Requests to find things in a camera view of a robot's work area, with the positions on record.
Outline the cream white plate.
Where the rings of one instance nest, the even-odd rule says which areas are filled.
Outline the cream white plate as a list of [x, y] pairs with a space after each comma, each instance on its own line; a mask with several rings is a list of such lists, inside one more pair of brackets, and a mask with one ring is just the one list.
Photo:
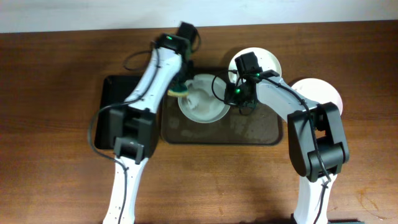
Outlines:
[[246, 48], [243, 50], [240, 50], [237, 54], [234, 55], [234, 57], [231, 59], [230, 63], [229, 63], [229, 67], [228, 67], [228, 78], [229, 81], [232, 83], [236, 83], [237, 79], [238, 79], [238, 75], [231, 72], [231, 70], [236, 70], [236, 64], [235, 64], [235, 59], [238, 56], [241, 56], [242, 54], [246, 54], [249, 52], [254, 52], [255, 56], [257, 57], [257, 61], [260, 67], [262, 67], [262, 69], [264, 71], [266, 70], [274, 70], [275, 72], [277, 72], [279, 75], [282, 75], [282, 68], [280, 66], [280, 63], [278, 61], [278, 59], [276, 58], [276, 56], [274, 54], [272, 54], [270, 51], [266, 50], [266, 49], [262, 49], [259, 47], [250, 47], [250, 48]]

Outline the green and yellow sponge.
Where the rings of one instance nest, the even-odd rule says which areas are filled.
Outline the green and yellow sponge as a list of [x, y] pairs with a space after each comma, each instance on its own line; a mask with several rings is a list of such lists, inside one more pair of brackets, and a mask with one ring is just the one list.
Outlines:
[[189, 94], [187, 86], [183, 83], [176, 84], [170, 87], [167, 91], [168, 96], [172, 97], [185, 97]]

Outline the pale green plate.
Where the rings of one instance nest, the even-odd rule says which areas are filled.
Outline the pale green plate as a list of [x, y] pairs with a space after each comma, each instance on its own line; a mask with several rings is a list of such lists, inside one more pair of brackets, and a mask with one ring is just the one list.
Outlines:
[[198, 74], [185, 82], [189, 94], [178, 98], [181, 112], [196, 123], [213, 123], [224, 117], [230, 106], [222, 102], [226, 83], [214, 75]]

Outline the pink plate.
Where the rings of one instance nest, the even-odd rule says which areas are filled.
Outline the pink plate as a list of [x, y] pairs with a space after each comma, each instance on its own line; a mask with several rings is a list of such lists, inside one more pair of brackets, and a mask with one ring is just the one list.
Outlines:
[[334, 86], [317, 78], [304, 78], [295, 82], [292, 88], [302, 96], [321, 104], [332, 102], [343, 113], [343, 100]]

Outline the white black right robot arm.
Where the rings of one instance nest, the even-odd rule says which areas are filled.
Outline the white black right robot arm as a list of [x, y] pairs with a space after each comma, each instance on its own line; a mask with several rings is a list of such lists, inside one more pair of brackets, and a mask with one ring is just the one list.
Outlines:
[[290, 161], [300, 176], [294, 223], [328, 223], [331, 188], [349, 161], [349, 149], [338, 107], [310, 100], [273, 69], [265, 70], [253, 51], [234, 59], [237, 80], [227, 84], [224, 102], [237, 107], [268, 106], [288, 126]]

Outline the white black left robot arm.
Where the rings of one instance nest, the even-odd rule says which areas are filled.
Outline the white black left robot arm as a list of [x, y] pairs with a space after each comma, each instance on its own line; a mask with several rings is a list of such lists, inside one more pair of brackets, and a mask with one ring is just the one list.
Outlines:
[[149, 64], [137, 86], [109, 113], [114, 182], [104, 223], [134, 223], [136, 198], [144, 168], [153, 155], [159, 128], [156, 118], [164, 95], [184, 96], [193, 77], [192, 53], [198, 50], [197, 28], [182, 22], [175, 34], [161, 34], [153, 43]]

